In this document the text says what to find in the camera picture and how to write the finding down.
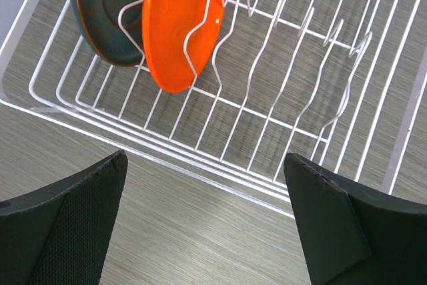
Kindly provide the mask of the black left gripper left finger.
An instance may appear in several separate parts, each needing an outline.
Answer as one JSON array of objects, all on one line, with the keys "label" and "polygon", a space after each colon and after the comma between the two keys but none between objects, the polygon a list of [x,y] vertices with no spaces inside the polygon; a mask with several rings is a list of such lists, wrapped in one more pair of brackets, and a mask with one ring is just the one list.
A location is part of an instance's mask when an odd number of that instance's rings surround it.
[{"label": "black left gripper left finger", "polygon": [[1,202],[2,284],[98,284],[125,185],[119,150]]}]

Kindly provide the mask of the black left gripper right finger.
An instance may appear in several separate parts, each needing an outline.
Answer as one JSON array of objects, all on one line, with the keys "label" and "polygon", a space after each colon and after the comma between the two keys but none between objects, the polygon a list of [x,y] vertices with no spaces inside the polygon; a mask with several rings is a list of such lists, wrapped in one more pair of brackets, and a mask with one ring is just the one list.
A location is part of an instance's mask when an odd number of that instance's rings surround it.
[{"label": "black left gripper right finger", "polygon": [[284,175],[312,284],[426,283],[426,205],[296,153]]}]

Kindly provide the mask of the dark teal plate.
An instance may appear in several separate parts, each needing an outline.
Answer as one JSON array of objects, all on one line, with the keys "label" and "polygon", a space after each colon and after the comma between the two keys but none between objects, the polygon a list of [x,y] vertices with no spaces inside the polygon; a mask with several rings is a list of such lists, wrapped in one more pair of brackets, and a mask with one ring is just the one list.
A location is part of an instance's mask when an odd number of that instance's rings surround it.
[{"label": "dark teal plate", "polygon": [[119,12],[134,1],[139,0],[70,0],[81,35],[98,56],[113,65],[136,65],[142,59],[142,5],[122,16],[122,24],[136,45],[119,27]]}]

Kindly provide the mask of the orange plate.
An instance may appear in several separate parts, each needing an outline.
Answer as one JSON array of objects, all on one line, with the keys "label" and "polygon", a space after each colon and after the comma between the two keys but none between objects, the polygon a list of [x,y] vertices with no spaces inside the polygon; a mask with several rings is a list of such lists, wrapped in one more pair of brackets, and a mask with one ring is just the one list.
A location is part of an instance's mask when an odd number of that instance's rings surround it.
[{"label": "orange plate", "polygon": [[144,0],[147,66],[164,91],[179,93],[200,75],[216,45],[222,0]]}]

